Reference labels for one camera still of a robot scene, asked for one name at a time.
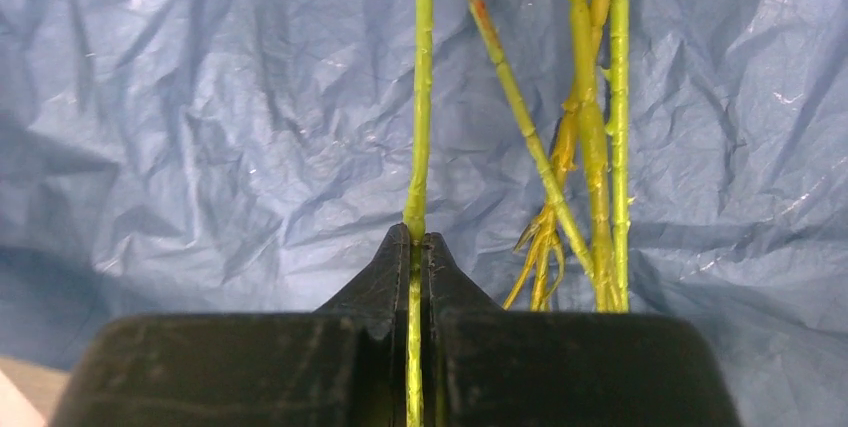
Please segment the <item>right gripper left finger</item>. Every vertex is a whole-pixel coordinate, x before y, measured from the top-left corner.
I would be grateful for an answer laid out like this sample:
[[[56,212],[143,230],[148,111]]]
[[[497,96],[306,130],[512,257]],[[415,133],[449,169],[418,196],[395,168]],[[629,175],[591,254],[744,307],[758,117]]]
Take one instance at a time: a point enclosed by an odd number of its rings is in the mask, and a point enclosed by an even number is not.
[[[312,312],[137,315],[74,368],[55,426],[402,426],[408,229]]]

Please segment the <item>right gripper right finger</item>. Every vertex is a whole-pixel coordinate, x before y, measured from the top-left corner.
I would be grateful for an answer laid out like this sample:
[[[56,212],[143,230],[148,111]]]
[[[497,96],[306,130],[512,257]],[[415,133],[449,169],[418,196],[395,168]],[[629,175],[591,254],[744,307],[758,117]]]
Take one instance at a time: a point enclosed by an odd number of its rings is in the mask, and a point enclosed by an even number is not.
[[[422,257],[429,426],[736,426],[706,340],[667,316],[507,311],[444,237]]]

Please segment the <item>yellow flower stem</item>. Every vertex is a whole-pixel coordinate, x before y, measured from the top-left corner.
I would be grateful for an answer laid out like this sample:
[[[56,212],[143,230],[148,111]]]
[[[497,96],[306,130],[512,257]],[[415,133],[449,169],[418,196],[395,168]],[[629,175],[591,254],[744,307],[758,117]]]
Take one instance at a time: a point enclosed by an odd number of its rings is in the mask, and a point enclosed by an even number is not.
[[[580,246],[583,239],[578,234],[569,237],[569,244],[590,280],[599,311],[613,311],[622,304],[614,287],[609,158],[602,111],[597,102],[595,68],[610,1],[569,0],[575,80],[563,104],[565,113],[550,157],[555,192],[562,194],[568,173],[575,169],[575,150],[580,149],[582,153],[588,188],[590,245]],[[530,247],[519,279],[503,303],[504,308],[511,307],[532,269],[537,272],[530,308],[537,311],[550,308],[550,297],[556,288],[547,286],[549,256],[553,254],[557,259],[557,282],[564,277],[565,269],[564,246],[557,230],[558,205],[548,199],[520,236],[515,248],[519,250],[525,243]]]

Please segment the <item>blue flower stem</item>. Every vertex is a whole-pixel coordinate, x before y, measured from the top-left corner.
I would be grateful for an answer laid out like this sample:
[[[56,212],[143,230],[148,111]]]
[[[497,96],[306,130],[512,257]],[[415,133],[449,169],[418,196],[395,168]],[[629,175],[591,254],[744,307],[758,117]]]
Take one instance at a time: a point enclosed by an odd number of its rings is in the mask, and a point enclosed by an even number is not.
[[[424,424],[422,367],[422,256],[426,233],[427,175],[430,153],[433,0],[415,0],[415,56],[412,164],[403,222],[410,239],[406,344],[406,424]]]

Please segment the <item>blue flower bouquet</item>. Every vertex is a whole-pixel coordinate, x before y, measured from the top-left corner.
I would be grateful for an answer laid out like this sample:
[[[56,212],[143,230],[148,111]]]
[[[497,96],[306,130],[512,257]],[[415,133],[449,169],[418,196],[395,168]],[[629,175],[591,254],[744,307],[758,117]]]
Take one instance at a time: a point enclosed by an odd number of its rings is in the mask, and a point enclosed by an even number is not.
[[[310,310],[407,196],[414,0],[1,0],[1,351]],[[631,306],[847,422],[847,0],[631,0]]]

